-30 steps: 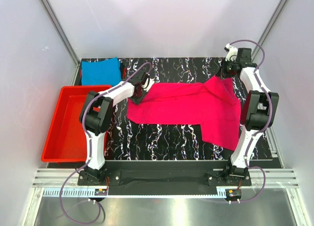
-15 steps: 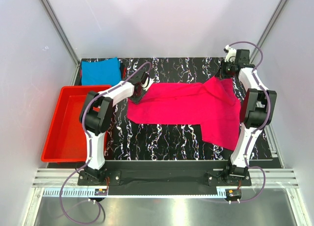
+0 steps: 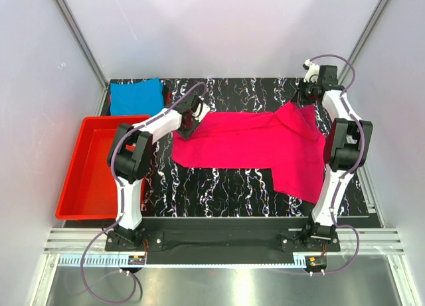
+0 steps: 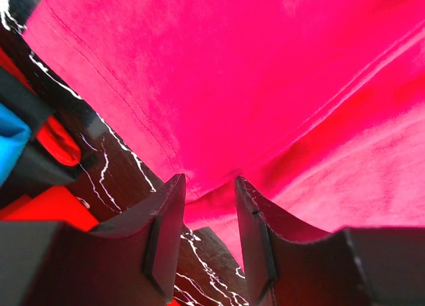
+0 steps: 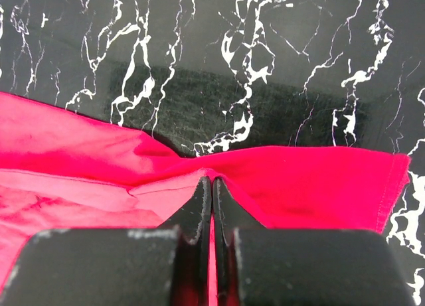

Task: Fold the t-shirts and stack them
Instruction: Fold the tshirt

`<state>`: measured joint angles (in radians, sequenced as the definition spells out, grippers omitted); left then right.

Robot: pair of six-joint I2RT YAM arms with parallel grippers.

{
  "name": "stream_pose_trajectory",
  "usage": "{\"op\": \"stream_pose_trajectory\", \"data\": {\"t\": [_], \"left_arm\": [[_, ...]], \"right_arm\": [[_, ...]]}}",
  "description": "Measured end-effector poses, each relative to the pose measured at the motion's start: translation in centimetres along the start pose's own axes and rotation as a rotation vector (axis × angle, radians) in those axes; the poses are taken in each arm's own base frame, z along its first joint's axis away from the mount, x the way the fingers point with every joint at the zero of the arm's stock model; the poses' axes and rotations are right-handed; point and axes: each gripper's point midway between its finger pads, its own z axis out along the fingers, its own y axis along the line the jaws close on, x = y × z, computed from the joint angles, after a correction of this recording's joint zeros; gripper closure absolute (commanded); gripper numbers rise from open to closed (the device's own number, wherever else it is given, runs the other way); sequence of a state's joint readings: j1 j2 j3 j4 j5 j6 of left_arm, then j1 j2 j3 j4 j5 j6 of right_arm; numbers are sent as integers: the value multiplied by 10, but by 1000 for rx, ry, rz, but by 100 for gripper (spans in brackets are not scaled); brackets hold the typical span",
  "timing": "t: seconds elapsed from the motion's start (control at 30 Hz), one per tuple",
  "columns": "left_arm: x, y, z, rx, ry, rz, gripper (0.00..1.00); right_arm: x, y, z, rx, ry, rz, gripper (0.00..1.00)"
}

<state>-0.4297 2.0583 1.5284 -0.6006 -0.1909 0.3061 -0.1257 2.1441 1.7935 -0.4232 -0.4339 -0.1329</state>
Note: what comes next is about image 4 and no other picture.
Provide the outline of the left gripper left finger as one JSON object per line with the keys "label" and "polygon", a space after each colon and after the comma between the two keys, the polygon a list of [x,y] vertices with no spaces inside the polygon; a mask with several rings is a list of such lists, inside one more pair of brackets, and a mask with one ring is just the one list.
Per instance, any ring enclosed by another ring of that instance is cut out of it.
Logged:
{"label": "left gripper left finger", "polygon": [[66,222],[1,223],[2,305],[172,302],[186,178],[88,232]]}

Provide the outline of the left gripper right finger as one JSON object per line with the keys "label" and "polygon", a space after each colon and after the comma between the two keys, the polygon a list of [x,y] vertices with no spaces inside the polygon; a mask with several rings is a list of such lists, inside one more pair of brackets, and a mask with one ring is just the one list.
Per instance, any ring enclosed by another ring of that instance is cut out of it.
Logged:
{"label": "left gripper right finger", "polygon": [[251,305],[423,305],[424,229],[316,228],[234,184]]}

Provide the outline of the pink t shirt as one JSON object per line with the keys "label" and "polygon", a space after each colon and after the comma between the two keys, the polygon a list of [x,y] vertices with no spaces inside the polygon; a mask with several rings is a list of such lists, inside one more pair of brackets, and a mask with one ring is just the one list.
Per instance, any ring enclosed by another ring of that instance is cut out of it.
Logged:
{"label": "pink t shirt", "polygon": [[238,262],[238,176],[328,232],[424,225],[424,0],[42,0],[24,38]]}

